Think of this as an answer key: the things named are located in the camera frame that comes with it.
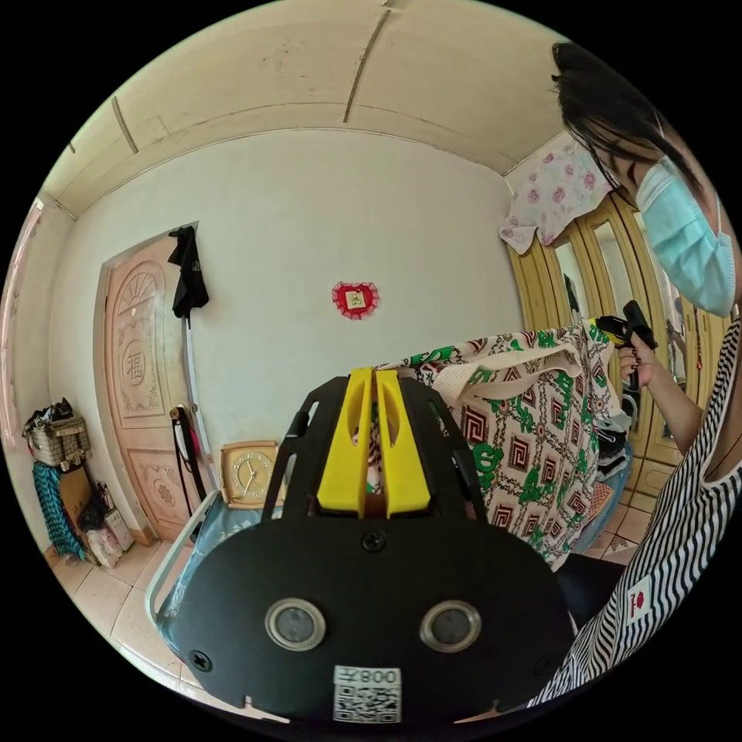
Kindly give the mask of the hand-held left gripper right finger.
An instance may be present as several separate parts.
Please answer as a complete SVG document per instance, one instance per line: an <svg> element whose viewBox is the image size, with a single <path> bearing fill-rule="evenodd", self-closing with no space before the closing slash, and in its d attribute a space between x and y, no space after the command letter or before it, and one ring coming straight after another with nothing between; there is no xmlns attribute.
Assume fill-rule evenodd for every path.
<svg viewBox="0 0 742 742"><path fill-rule="evenodd" d="M386 517L427 511L431 495L414 437L411 411L395 370L376 373Z"/></svg>

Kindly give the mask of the person's right hand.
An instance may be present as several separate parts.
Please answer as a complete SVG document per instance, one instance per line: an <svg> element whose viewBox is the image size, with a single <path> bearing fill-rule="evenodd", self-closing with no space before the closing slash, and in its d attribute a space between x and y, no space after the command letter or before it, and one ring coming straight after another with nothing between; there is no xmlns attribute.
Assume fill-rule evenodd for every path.
<svg viewBox="0 0 742 742"><path fill-rule="evenodd" d="M618 362L622 380L632 390L646 388L652 382L657 368L655 353L645 345L625 345L618 350Z"/></svg>

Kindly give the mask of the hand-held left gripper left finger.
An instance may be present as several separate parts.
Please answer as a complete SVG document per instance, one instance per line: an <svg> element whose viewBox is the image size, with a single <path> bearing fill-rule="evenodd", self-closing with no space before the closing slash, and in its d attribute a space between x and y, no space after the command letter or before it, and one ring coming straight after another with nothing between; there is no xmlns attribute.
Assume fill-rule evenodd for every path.
<svg viewBox="0 0 742 742"><path fill-rule="evenodd" d="M324 512L361 517L369 464L372 370L354 369L345 382L317 500Z"/></svg>

